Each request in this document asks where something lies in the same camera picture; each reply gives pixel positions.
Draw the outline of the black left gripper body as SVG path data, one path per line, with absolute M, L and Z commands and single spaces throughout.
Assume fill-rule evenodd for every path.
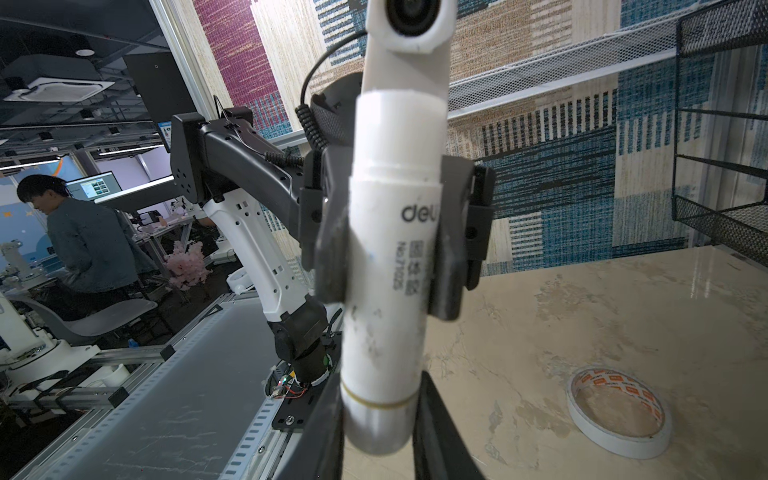
M 298 242 L 301 248 L 301 266 L 308 271 L 314 271 L 315 241 L 321 222 L 322 155 L 323 153 L 313 153 L 305 158 L 304 187 L 301 189 L 298 200 Z M 468 247 L 468 275 L 464 290 L 473 290 L 477 287 L 482 262 L 487 258 L 494 216 L 495 183 L 496 174 L 493 169 L 474 165 L 474 182 L 465 231 Z M 411 201 L 399 208 L 398 219 L 407 224 L 435 221 L 438 226 L 440 205 L 435 207 L 422 201 Z M 427 275 L 430 281 L 432 281 L 432 275 L 433 267 L 432 272 Z

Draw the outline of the white glue stick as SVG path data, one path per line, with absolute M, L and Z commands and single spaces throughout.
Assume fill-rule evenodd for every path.
M 340 392 L 344 433 L 371 455 L 400 450 L 415 422 L 446 123 L 426 93 L 356 103 Z

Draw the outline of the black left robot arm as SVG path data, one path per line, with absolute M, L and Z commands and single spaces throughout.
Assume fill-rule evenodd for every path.
M 303 158 L 269 146 L 243 110 L 172 121 L 174 180 L 233 242 L 302 383 L 328 371 L 326 305 L 340 302 L 343 385 L 413 391 L 427 317 L 455 319 L 479 282 L 495 175 L 444 152 L 453 34 L 410 18 L 362 30 L 354 123 L 330 141 L 301 105 Z

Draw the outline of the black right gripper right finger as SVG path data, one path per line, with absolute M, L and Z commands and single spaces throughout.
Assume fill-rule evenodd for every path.
M 421 375 L 412 445 L 416 479 L 484 479 L 427 371 Z

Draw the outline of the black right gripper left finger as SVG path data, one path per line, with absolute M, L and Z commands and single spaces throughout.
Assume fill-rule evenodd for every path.
M 277 475 L 279 480 L 342 478 L 344 431 L 340 383 L 339 373 L 327 380 L 296 448 Z

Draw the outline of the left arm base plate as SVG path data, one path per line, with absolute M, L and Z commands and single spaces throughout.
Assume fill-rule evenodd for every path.
M 341 332 L 331 332 L 321 337 L 326 348 L 324 366 L 326 373 L 318 380 L 302 384 L 296 373 L 285 361 L 280 360 L 271 368 L 265 381 L 265 397 L 277 410 L 271 426 L 281 432 L 292 432 L 304 428 L 319 402 L 326 381 L 336 370 L 341 355 Z

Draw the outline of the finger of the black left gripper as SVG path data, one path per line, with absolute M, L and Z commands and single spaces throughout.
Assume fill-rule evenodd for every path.
M 459 317 L 468 275 L 466 220 L 474 182 L 474 163 L 444 155 L 441 205 L 428 313 L 444 321 Z
M 321 222 L 314 250 L 315 292 L 324 303 L 344 303 L 349 265 L 349 181 L 353 149 L 328 146 L 321 157 Z

